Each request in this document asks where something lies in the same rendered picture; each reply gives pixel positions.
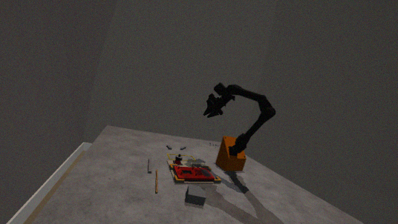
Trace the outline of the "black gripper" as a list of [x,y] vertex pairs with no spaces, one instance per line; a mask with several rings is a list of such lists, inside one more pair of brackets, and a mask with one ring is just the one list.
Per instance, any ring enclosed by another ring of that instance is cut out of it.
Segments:
[[216,102],[213,102],[211,99],[208,99],[206,102],[207,102],[207,109],[205,110],[205,112],[203,114],[204,116],[209,114],[208,115],[208,118],[209,118],[212,116],[217,116],[219,114],[220,115],[223,114],[223,111],[221,110],[221,108],[223,106],[226,106],[226,103],[221,97],[220,98],[218,97],[218,100]]

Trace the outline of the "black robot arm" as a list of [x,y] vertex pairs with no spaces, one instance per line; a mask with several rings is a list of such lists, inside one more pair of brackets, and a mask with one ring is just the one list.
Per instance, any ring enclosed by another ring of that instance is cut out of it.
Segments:
[[237,85],[228,85],[228,87],[226,88],[222,82],[219,82],[219,84],[217,84],[214,87],[214,90],[217,92],[219,96],[222,95],[221,98],[225,101],[225,103],[228,103],[231,99],[235,101],[235,96],[233,95],[245,96],[249,99],[258,101],[259,103],[261,113],[258,118],[258,121],[251,128],[249,128],[245,134],[242,133],[241,135],[238,136],[237,139],[235,139],[235,145],[233,145],[232,147],[228,146],[230,156],[237,156],[238,153],[242,152],[244,149],[247,148],[247,143],[249,142],[250,137],[266,121],[275,116],[275,109],[272,107],[271,103],[267,101],[265,95],[244,90],[243,88]]

